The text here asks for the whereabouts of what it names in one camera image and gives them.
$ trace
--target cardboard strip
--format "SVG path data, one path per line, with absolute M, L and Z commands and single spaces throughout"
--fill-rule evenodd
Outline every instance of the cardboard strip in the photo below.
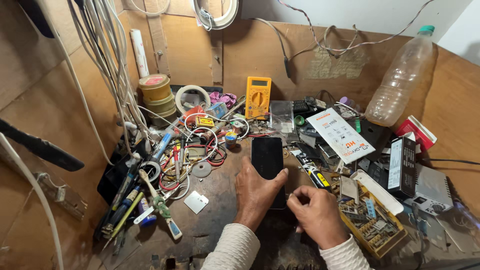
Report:
M 214 17 L 222 16 L 222 0 L 208 0 L 208 12 Z M 210 31 L 212 45 L 212 82 L 223 81 L 223 30 Z
M 144 0 L 147 12 L 157 12 L 158 6 L 155 0 Z M 167 42 L 162 28 L 162 20 L 159 16 L 148 16 L 148 25 L 150 26 L 150 35 L 152 36 L 153 49 L 158 67 L 158 72 L 170 76 L 167 59 Z

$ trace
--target washer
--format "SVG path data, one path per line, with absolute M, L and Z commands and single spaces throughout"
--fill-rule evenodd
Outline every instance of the washer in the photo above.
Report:
M 198 178 L 207 177 L 212 172 L 212 165 L 206 161 L 196 163 L 192 168 L 192 174 Z
M 140 169 L 143 169 L 148 174 L 150 183 L 154 183 L 160 175 L 160 165 L 153 161 L 145 161 L 140 164 Z

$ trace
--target black box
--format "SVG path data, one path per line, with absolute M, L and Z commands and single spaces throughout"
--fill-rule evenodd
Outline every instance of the black box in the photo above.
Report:
M 392 142 L 388 192 L 399 199 L 415 196 L 415 141 L 400 137 Z

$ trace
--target yellow multimeter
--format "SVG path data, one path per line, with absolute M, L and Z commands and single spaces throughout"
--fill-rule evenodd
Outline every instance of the yellow multimeter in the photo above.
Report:
M 247 77 L 247 101 L 245 104 L 245 117 L 247 119 L 268 112 L 270 104 L 271 78 Z

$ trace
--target yellow container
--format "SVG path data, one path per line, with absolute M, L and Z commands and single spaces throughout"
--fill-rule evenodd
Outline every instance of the yellow container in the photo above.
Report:
M 170 78 L 165 74 L 151 74 L 138 81 L 138 87 L 144 94 L 144 100 L 156 101 L 167 98 L 170 90 Z
M 173 107 L 171 110 L 157 114 L 167 119 L 170 123 L 173 123 L 177 119 L 177 107 Z M 170 125 L 170 123 L 168 123 L 167 121 L 151 113 L 148 114 L 148 117 L 150 117 L 154 126 L 164 127 Z
M 144 103 L 147 106 L 147 109 L 151 110 L 154 113 L 163 113 L 171 110 L 175 107 L 175 96 L 172 92 L 166 98 L 156 101 L 149 101 L 144 97 Z

